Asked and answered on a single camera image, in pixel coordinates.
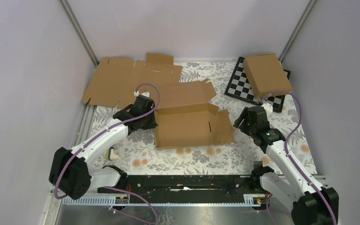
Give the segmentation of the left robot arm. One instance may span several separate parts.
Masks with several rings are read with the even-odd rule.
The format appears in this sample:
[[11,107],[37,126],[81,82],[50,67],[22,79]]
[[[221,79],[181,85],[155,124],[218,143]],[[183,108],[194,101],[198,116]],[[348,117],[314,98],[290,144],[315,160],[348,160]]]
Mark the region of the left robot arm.
[[67,150],[56,150],[49,174],[49,182],[54,185],[57,199],[82,197],[89,189],[110,187],[114,192],[125,190],[126,173],[116,166],[92,169],[94,161],[117,142],[139,129],[157,126],[153,99],[140,95],[135,102],[116,112],[100,131]]

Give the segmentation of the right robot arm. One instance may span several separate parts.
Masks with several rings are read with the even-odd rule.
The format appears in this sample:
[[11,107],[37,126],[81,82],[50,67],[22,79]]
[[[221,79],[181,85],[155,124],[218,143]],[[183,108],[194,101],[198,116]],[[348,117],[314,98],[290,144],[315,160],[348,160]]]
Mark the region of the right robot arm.
[[255,169],[250,180],[254,192],[265,190],[276,197],[289,210],[296,225],[338,224],[338,193],[325,187],[301,165],[284,135],[270,127],[264,107],[245,107],[233,126],[250,136],[287,179],[283,181],[268,166]]

